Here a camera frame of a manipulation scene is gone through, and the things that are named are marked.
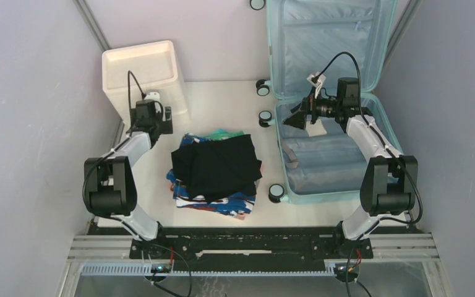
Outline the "white box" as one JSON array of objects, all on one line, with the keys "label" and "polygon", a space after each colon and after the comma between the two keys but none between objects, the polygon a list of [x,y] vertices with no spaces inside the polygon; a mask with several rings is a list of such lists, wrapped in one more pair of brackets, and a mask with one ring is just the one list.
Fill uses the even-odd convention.
[{"label": "white box", "polygon": [[305,131],[309,137],[318,137],[327,134],[327,131],[320,119],[316,120],[314,123],[312,121],[307,121]]}]

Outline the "green white patterned garment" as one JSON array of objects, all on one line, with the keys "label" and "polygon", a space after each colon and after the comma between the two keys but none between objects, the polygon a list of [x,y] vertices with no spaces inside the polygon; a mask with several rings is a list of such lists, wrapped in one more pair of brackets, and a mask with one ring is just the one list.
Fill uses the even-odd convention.
[{"label": "green white patterned garment", "polygon": [[226,140],[226,139],[243,136],[243,135],[244,135],[243,131],[228,132],[224,129],[218,129],[215,132],[212,132],[211,134],[204,136],[204,138],[209,139],[209,140]]}]

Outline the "light blue ribbed suitcase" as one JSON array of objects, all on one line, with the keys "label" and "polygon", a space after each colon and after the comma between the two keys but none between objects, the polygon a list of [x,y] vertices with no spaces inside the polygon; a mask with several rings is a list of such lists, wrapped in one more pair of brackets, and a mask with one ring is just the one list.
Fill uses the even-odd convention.
[{"label": "light blue ribbed suitcase", "polygon": [[361,104],[372,112],[382,134],[400,143],[380,100],[373,94],[382,73],[396,1],[251,1],[265,9],[270,76],[257,93],[274,94],[270,124],[283,159],[285,195],[291,204],[359,198],[367,162],[356,143],[332,118],[321,117],[327,134],[309,137],[282,122],[306,97],[316,72],[326,76],[322,95],[336,95],[341,77],[361,80]]}]

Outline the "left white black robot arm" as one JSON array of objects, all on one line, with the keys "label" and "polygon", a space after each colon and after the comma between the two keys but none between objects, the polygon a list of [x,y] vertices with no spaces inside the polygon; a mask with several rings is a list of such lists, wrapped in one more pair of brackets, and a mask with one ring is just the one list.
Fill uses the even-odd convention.
[{"label": "left white black robot arm", "polygon": [[147,253],[160,258],[168,252],[169,242],[159,235],[160,223],[138,205],[132,169],[160,136],[173,133],[171,107],[146,98],[136,103],[130,116],[127,137],[104,155],[84,162],[82,199],[89,213],[121,223],[134,239],[145,241]]}]

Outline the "black garment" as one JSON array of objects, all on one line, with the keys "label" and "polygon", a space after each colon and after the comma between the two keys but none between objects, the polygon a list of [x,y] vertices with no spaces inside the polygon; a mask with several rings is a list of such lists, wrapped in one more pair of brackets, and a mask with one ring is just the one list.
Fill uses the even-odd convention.
[{"label": "black garment", "polygon": [[262,178],[262,161],[249,134],[179,147],[171,153],[171,161],[189,197],[204,196],[207,202],[235,192],[256,195],[255,183]]}]

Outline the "white three-drawer storage cabinet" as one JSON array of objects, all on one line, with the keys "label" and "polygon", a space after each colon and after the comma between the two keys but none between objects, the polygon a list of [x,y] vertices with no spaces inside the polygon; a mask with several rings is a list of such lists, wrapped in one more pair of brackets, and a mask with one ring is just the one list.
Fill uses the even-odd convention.
[{"label": "white three-drawer storage cabinet", "polygon": [[188,112],[184,78],[170,40],[111,49],[101,55],[102,87],[123,123],[130,124],[129,108],[140,92],[159,92],[173,115]]}]

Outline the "blue white striped garment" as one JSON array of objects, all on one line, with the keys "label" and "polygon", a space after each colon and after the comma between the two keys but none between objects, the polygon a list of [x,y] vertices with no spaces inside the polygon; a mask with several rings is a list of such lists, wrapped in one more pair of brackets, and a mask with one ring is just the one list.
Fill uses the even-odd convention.
[{"label": "blue white striped garment", "polygon": [[[201,143],[209,140],[204,136],[197,136],[192,133],[184,134],[180,141],[180,148],[194,143]],[[245,220],[245,218],[253,211],[256,195],[247,196],[242,192],[235,192],[234,194],[220,198],[214,202],[207,202],[204,196],[197,196],[193,199],[189,197],[186,186],[182,181],[176,179],[173,170],[169,170],[166,179],[170,182],[170,191],[176,207],[179,209],[196,209],[208,212],[218,213],[227,217]]]}]

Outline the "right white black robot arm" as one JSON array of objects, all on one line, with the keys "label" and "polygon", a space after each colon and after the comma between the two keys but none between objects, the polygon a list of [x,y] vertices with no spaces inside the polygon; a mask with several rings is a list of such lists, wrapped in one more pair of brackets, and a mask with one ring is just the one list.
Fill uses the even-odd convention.
[{"label": "right white black robot arm", "polygon": [[339,224],[340,236],[333,240],[333,251],[349,257],[357,241],[366,239],[385,220],[397,222],[398,216],[419,201],[416,186],[417,160],[403,155],[382,134],[372,112],[361,104],[359,79],[338,79],[337,94],[324,98],[320,91],[325,76],[311,74],[309,94],[291,109],[283,124],[305,129],[321,118],[332,118],[356,143],[367,161],[359,191],[360,206]]}]

